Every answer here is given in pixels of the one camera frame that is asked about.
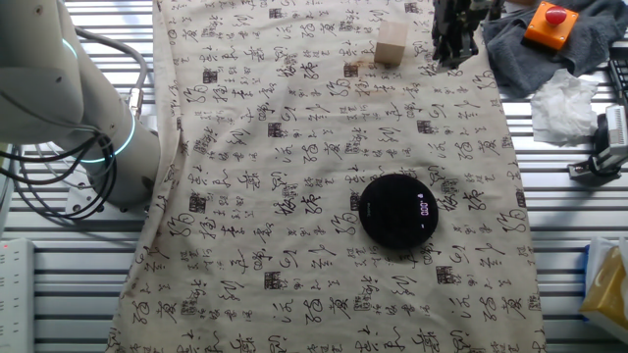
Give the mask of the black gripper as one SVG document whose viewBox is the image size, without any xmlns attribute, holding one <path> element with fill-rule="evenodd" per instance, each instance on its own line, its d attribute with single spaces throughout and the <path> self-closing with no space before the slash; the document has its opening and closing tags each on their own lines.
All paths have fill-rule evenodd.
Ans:
<svg viewBox="0 0 628 353">
<path fill-rule="evenodd" d="M 433 5 L 433 59 L 441 67 L 457 69 L 479 53 L 474 35 L 486 17 L 486 0 L 434 0 Z"/>
</svg>

